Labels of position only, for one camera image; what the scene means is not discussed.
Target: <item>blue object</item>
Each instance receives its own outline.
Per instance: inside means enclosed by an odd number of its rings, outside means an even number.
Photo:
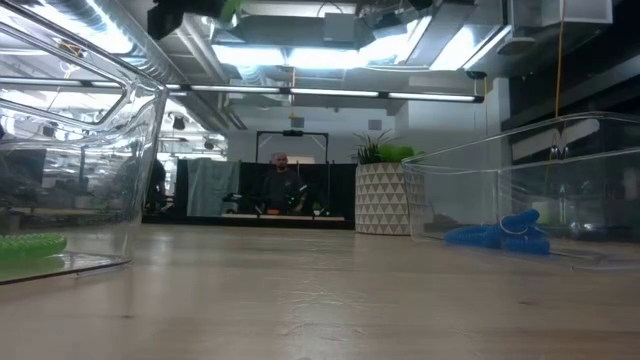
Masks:
[[[469,226],[444,234],[451,245],[477,246],[526,254],[548,255],[551,248],[547,235],[535,227],[540,213],[527,210],[505,216],[497,225]]]

